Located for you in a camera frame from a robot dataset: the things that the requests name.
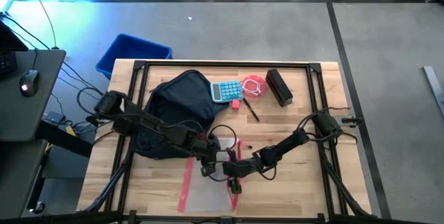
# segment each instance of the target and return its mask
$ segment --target clear plastic bag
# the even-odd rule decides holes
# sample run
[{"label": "clear plastic bag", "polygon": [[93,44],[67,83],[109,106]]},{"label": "clear plastic bag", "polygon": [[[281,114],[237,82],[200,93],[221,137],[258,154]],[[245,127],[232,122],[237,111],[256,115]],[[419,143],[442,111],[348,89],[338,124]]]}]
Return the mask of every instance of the clear plastic bag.
[{"label": "clear plastic bag", "polygon": [[[220,138],[221,148],[233,145],[234,138]],[[240,160],[240,141],[236,142],[234,149]],[[229,161],[226,152],[217,154],[218,161]],[[232,195],[227,182],[215,182],[209,177],[203,177],[201,164],[196,158],[189,158],[185,167],[182,194],[179,200],[179,212],[220,212],[234,210],[239,195]],[[222,180],[227,176],[223,174],[222,163],[216,164],[216,172],[212,177]]]}]

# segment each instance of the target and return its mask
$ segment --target black bag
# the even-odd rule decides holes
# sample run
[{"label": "black bag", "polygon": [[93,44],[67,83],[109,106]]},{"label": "black bag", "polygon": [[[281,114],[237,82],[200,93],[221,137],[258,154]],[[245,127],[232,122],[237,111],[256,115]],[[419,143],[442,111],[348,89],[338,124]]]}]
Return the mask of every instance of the black bag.
[{"label": "black bag", "polygon": [[[186,120],[197,121],[208,132],[216,114],[228,105],[214,103],[210,82],[199,71],[188,70],[158,85],[152,91],[144,110],[169,125]],[[202,132],[195,123],[185,122],[183,125]],[[132,149],[144,157],[154,159],[189,157],[189,153],[172,147],[162,135],[152,130],[139,131]]]}]

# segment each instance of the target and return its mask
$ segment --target black marker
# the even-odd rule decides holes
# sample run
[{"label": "black marker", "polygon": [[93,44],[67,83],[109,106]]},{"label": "black marker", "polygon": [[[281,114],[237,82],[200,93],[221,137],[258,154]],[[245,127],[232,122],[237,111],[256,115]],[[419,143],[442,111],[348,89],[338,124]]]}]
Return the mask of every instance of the black marker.
[{"label": "black marker", "polygon": [[244,103],[247,105],[248,109],[253,113],[253,116],[256,118],[257,122],[260,122],[259,117],[257,117],[255,111],[251,108],[250,103],[244,98]]}]

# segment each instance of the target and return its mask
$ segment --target gray floor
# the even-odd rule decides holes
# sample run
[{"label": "gray floor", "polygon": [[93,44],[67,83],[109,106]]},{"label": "gray floor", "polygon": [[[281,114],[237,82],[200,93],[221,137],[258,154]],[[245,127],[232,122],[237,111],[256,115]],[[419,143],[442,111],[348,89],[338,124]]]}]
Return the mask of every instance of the gray floor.
[{"label": "gray floor", "polygon": [[[66,61],[101,89],[108,81],[94,65],[119,33],[171,46],[176,59],[341,61],[324,3],[46,2],[45,6],[58,46],[68,53]],[[444,7],[336,3],[334,10],[392,217],[441,223],[444,120],[420,68],[433,65],[444,86]],[[53,45],[38,3],[14,2],[9,13]],[[64,73],[60,77],[83,87]],[[75,88],[59,80],[53,92],[70,119],[83,120],[86,114],[76,105]],[[96,99],[84,96],[83,101],[92,107]],[[49,110],[60,111],[53,98]],[[378,213],[364,158],[362,162],[372,208]],[[67,190],[67,183],[81,187],[81,180],[45,186],[42,198],[49,213],[75,210],[80,191]],[[64,207],[52,207],[56,203]]]}]

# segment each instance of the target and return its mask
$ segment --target white cable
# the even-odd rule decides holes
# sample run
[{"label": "white cable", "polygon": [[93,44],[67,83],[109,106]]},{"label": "white cable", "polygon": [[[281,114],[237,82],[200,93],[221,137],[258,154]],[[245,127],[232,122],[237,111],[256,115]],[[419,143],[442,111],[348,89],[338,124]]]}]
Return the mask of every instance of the white cable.
[{"label": "white cable", "polygon": [[57,47],[57,41],[56,41],[56,34],[54,33],[54,26],[53,22],[51,22],[51,19],[49,18],[48,12],[46,11],[45,7],[43,6],[42,0],[39,0],[40,5],[42,5],[43,11],[46,14],[46,17],[48,18],[49,24],[51,25],[51,30],[53,32],[53,38],[54,38],[54,47]]},{"label": "white cable", "polygon": [[[256,89],[255,90],[249,90],[247,88],[245,88],[245,85],[247,84],[247,82],[253,82],[256,84]],[[255,96],[259,96],[261,94],[261,85],[253,79],[247,79],[244,81],[243,85],[242,85],[242,89],[246,92],[246,93],[251,93]]]}]

